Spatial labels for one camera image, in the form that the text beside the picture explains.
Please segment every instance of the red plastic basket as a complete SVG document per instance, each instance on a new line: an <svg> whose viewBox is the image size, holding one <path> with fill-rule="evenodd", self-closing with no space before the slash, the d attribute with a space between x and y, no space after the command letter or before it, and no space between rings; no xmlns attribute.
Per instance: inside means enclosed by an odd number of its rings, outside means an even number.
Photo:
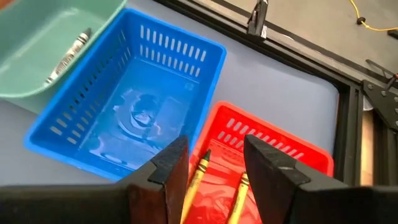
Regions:
<svg viewBox="0 0 398 224"><path fill-rule="evenodd" d="M253 134L288 155L333 176L333 159L324 150L242 109L219 102L213 108L190 158L190 178L208 149L210 163L185 223L226 223L244 171L243 139ZM239 223L261 223L251 189Z"/></svg>

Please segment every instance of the blue basket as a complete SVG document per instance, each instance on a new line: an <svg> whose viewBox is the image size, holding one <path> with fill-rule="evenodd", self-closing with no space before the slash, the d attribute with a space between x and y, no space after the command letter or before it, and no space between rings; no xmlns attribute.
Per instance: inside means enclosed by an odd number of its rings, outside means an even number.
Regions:
<svg viewBox="0 0 398 224"><path fill-rule="evenodd" d="M119 180L202 129L225 48L124 9L38 117L27 148Z"/></svg>

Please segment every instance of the yellow crayon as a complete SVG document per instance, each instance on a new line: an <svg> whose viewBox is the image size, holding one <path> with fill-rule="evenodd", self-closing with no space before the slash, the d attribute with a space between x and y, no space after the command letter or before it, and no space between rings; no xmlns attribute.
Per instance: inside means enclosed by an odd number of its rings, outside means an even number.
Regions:
<svg viewBox="0 0 398 224"><path fill-rule="evenodd" d="M192 205L193 198L195 197L195 194L197 193L200 181L203 178L203 175L205 175L207 165L209 164L210 153L211 153L211 150L209 149L206 152L205 156L203 156L203 158L200 160L198 168L195 171L195 175L192 178L191 184L189 185L189 187L187 189L187 193L185 194L185 198L184 198L184 205L182 207L180 224L183 224L185 222L185 219L187 218L189 209Z"/></svg>
<svg viewBox="0 0 398 224"><path fill-rule="evenodd" d="M235 204L229 217L228 224L237 224L243 210L244 199L249 189L249 178L246 172L243 172L241 183L239 184L238 194L236 196Z"/></svg>

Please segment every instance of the cable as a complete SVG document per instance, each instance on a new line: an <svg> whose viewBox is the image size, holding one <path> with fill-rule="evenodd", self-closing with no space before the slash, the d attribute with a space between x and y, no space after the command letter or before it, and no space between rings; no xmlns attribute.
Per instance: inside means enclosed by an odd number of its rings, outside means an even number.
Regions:
<svg viewBox="0 0 398 224"><path fill-rule="evenodd" d="M384 31L389 31L389 30L398 30L398 27L387 28L387 29L377 29L377 28L373 28L373 27L367 25L367 24L365 23L365 20L366 20L366 19L365 19L364 17L361 17L361 16L359 15L359 10L358 10L358 7L356 7L356 5L355 5L354 0L349 0L349 1L350 1L351 4L354 6L354 9L355 9L355 12L356 12L357 24L361 24L361 23L362 23L367 29L374 30L374 31L381 31L381 32L384 32Z"/></svg>

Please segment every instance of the yellow cable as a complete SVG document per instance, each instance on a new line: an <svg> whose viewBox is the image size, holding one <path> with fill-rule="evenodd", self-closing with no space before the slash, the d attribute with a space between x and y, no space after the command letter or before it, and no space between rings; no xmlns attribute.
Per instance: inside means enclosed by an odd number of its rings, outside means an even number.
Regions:
<svg viewBox="0 0 398 224"><path fill-rule="evenodd" d="M354 0L349 0L351 2L351 4L354 6L355 12L356 12L356 18L359 19L361 16L359 15L359 10L358 7L356 7ZM377 29L377 28L373 28L369 25L367 25L365 22L362 21L362 24L370 30L374 30L374 31L389 31L389 30L398 30L398 27L393 27L393 28L387 28L387 29Z"/></svg>

